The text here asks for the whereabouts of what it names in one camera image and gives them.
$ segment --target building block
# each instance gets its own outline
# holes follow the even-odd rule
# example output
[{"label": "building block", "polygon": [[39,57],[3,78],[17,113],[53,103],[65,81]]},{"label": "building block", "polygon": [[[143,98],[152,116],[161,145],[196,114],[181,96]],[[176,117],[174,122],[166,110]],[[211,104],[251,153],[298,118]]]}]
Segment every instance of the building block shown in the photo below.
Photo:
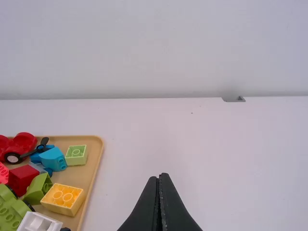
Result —
[{"label": "building block", "polygon": [[32,180],[25,196],[26,200],[31,205],[40,205],[41,199],[52,187],[52,181],[50,180],[47,172],[40,174]]},{"label": "building block", "polygon": [[58,147],[40,153],[39,157],[45,167],[49,167],[55,172],[63,171],[67,168],[64,155]]},{"label": "building block", "polygon": [[[54,145],[46,145],[46,148],[49,148],[49,149],[51,149],[51,148],[54,148]],[[34,153],[34,154],[32,154],[31,156],[30,156],[30,160],[31,160],[31,162],[33,162],[33,163],[40,163],[40,157],[39,157],[39,152],[37,152],[37,153]]]},{"label": "building block", "polygon": [[9,169],[0,162],[0,184],[6,184],[9,181]]},{"label": "building block", "polygon": [[36,212],[27,212],[17,231],[60,231],[63,223]]},{"label": "building block", "polygon": [[11,169],[9,170],[8,185],[15,191],[16,195],[20,197],[26,193],[27,187],[37,175],[39,175],[39,171],[30,165]]},{"label": "building block", "polygon": [[50,211],[74,217],[84,200],[83,189],[55,183],[40,203]]},{"label": "building block", "polygon": [[88,154],[86,145],[69,146],[65,155],[67,165],[85,165]]},{"label": "building block", "polygon": [[33,163],[32,161],[29,161],[28,164],[35,168],[37,171],[39,171],[40,174],[47,172],[49,174],[50,177],[52,177],[52,169],[45,167],[44,165],[42,165],[41,162],[39,163]]},{"label": "building block", "polygon": [[0,230],[16,231],[26,212],[31,208],[4,184],[0,184]]}]

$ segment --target red toy block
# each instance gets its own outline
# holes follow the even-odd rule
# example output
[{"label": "red toy block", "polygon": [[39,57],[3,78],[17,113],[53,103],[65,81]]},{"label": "red toy block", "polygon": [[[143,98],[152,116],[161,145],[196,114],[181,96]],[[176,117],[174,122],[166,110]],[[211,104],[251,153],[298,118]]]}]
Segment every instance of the red toy block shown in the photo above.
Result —
[{"label": "red toy block", "polygon": [[9,170],[8,185],[15,191],[18,197],[21,197],[27,192],[27,187],[37,175],[39,175],[39,171],[30,165],[11,169]]},{"label": "red toy block", "polygon": [[9,179],[9,169],[0,162],[0,184],[6,184]]}]

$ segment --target white table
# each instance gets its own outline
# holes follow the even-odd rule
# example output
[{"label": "white table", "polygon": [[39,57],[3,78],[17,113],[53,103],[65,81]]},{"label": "white table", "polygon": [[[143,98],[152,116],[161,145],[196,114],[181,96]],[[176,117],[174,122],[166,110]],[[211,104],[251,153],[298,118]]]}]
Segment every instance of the white table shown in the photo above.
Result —
[{"label": "white table", "polygon": [[0,101],[0,108],[7,136],[104,138],[85,231],[115,231],[161,172],[205,231],[308,230],[308,97]]}]

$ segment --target tan tray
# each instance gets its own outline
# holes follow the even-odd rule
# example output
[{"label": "tan tray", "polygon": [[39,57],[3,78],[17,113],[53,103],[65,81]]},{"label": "tan tray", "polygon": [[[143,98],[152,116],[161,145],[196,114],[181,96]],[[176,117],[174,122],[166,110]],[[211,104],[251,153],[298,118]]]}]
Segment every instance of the tan tray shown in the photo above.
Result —
[{"label": "tan tray", "polygon": [[[63,154],[66,154],[68,146],[86,145],[88,153],[87,163],[83,166],[68,166],[66,170],[61,172],[53,172],[52,182],[81,188],[85,191],[87,197],[81,205],[75,217],[57,214],[49,211],[42,205],[33,206],[36,212],[42,213],[48,217],[63,222],[63,227],[68,227],[72,231],[81,230],[82,221],[87,210],[88,201],[95,181],[96,172],[100,165],[101,156],[103,154],[104,142],[97,136],[49,136],[48,144],[54,144],[59,147]],[[5,164],[9,169],[20,167],[29,162],[30,158],[18,165]]]}]

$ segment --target black propeller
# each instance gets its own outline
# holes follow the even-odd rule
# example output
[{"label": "black propeller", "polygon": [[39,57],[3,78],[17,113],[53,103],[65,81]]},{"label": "black propeller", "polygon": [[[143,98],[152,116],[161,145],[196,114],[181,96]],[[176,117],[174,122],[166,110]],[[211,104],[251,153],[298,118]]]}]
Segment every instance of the black propeller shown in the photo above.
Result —
[{"label": "black propeller", "polygon": [[36,149],[34,149],[33,151],[30,151],[28,153],[25,153],[23,155],[20,156],[20,158],[25,158],[29,155],[33,155],[34,153],[43,153],[47,150],[49,150],[50,148],[47,148],[46,145],[49,141],[49,138],[48,137],[43,137],[42,140],[40,141],[40,145],[38,145],[36,147]]}]

